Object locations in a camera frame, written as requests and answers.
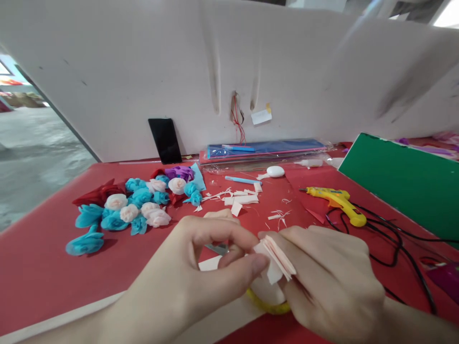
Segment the smartphone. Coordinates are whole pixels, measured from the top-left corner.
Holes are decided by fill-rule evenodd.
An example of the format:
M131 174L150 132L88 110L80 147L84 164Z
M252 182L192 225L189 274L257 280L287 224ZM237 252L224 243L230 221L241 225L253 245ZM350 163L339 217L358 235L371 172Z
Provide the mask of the smartphone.
M165 165L182 162L172 118L149 118L148 124L150 124L161 162Z

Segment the green paper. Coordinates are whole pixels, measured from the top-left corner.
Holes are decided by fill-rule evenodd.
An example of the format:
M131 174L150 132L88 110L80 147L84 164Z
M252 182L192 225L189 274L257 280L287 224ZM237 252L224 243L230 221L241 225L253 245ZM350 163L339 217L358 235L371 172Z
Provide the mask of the green paper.
M339 171L437 237L459 240L459 162L362 133Z

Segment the red tablecloth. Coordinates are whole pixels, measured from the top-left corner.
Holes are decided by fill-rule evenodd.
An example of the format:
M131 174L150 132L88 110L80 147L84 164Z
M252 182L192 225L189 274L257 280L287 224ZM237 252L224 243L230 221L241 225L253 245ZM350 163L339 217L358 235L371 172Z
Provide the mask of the red tablecloth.
M162 165L95 164L0 236L0 335L98 301L129 287L177 221L185 215L192 214L195 208L191 204L183 204L177 208L169 206L167 211L173 221L168 227L151 228L143 236L130 236L130 230L104 232L106 243L99 252L89 256L72 257L65 252L67 242L84 234L86 230L75 228L75 219L79 212L71 201L111 178L115 178L116 181L130 177L148 179L152 171L159 167ZM304 185L301 185L303 187L315 186L311 185L314 183L312 175L301 181L307 176L307 170L293 171L294 183L304 182ZM359 186L337 171L328 171L331 171L328 172L331 173L330 176L338 179L334 180L333 185L322 186L349 189L355 202L366 202L367 207L381 213L382 216L396 218L397 223L404 229L418 235L429 235L383 202L370 199L371 195L368 192L357 192L356 188ZM235 176L249 178L241 173ZM234 191L252 188L247 184L226 181L223 175L205 173L204 180L208 187L204 193L215 194L229 186ZM286 217L287 225L307 227L317 220L305 211L302 205L304 200L301 197L310 196L297 195L285 177L265 179L263 192L259 195L260 203L245 206L240 212L239 219L242 225L253 233L267 230L267 225L271 230L277 230L277 221L267 220L267 217L272 215L271 211L292 210ZM292 202L285 204L282 202L284 198ZM217 211L224 207L220 201L206 201L202 206L204 210L194 215L203 216L207 211ZM353 230L352 233L364 238L370 250L376 250L376 254L381 254L383 259L390 257L391 247L378 236L363 230ZM416 259L432 255L422 248L425 247L424 244L419 246L406 241L407 248ZM449 245L440 243L429 246L451 259L459 260L458 251ZM201 260L214 256L213 252L205 249ZM393 269L378 264L373 265L373 268L380 281L409 305L427 310L427 301L405 258L401 258L399 265ZM430 280L428 284L437 302L439 315L459 323L459 307ZM229 343L238 339L247 341L247 338L257 338L257 341L265 339L270 343L285 343L288 340L323 342L298 325L291 315L265 315L234 332L223 342Z

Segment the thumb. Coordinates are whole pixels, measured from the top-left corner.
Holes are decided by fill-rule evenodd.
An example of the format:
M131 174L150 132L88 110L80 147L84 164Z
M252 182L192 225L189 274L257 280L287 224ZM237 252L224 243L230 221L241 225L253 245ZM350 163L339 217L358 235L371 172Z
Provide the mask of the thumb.
M206 272L203 285L209 307L215 310L241 297L268 264L268 257L254 253L222 269Z

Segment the white paper flower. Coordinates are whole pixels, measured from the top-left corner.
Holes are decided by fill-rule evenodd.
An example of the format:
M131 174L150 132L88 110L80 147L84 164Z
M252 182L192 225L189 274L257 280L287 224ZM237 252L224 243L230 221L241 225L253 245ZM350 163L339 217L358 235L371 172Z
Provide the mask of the white paper flower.
M173 178L169 181L169 189L177 195L184 194L184 188L186 185L185 179L182 178Z
M139 214L139 210L133 204L123 207L120 210L121 220L127 223L132 222L137 217L138 214Z
M147 224L155 228L159 226L166 226L171 221L171 217L161 209L152 210L148 214Z
M140 208L140 211L142 212L143 217L148 218L148 214L156 209L161 209L159 204L153 203L153 202L147 202L142 205L142 208Z
M166 183L161 180L150 179L146 183L148 190L153 194L155 191L166 192Z
M110 210L121 210L121 208L127 205L128 199L126 198L126 195L122 193L116 193L111 196L108 196L104 207Z

